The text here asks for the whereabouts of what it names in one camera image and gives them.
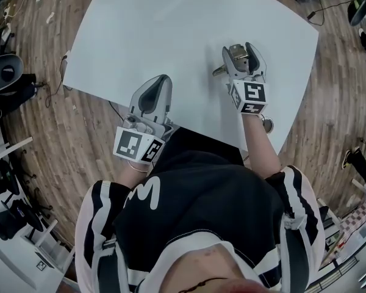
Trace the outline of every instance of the chin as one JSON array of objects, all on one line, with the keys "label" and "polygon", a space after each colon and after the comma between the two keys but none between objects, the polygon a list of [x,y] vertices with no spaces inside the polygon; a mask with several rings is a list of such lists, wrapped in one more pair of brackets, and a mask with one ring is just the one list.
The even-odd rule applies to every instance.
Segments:
[{"label": "chin", "polygon": [[234,279],[226,281],[214,293],[270,293],[270,290],[253,280]]}]

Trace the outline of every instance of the neck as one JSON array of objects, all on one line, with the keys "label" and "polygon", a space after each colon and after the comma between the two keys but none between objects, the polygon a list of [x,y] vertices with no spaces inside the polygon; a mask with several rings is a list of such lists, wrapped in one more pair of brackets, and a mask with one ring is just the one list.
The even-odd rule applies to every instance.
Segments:
[{"label": "neck", "polygon": [[191,251],[179,258],[166,274],[160,293],[188,290],[211,278],[243,278],[237,263],[222,245]]}]

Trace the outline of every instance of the black and white jersey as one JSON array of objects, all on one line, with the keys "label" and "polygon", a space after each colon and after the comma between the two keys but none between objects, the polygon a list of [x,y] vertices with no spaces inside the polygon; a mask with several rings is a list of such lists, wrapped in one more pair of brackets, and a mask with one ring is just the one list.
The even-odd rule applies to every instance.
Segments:
[{"label": "black and white jersey", "polygon": [[[227,248],[246,278],[267,288],[302,292],[314,279],[324,231],[314,192],[297,168],[264,180],[194,151],[165,166],[133,190],[99,181],[88,191],[76,225],[83,293],[103,293],[106,286],[158,292],[179,257],[214,244]],[[107,284],[104,269],[115,276]]]}]

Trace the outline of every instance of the checkered cloth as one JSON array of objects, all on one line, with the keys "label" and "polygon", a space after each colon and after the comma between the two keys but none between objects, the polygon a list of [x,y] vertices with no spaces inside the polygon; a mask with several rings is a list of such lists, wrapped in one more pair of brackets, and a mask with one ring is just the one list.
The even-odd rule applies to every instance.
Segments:
[{"label": "checkered cloth", "polygon": [[358,230],[366,222],[366,201],[359,206],[352,214],[347,216],[340,224],[340,232],[344,232],[339,247],[342,248],[353,232]]}]

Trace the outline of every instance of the white cube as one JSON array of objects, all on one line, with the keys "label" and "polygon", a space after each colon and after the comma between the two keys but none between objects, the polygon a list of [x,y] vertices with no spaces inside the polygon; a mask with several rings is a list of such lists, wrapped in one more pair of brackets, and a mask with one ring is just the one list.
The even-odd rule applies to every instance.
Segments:
[{"label": "white cube", "polygon": [[136,163],[150,165],[164,143],[151,134],[117,127],[113,154]]},{"label": "white cube", "polygon": [[268,84],[234,80],[229,95],[240,113],[259,115],[268,104]]}]

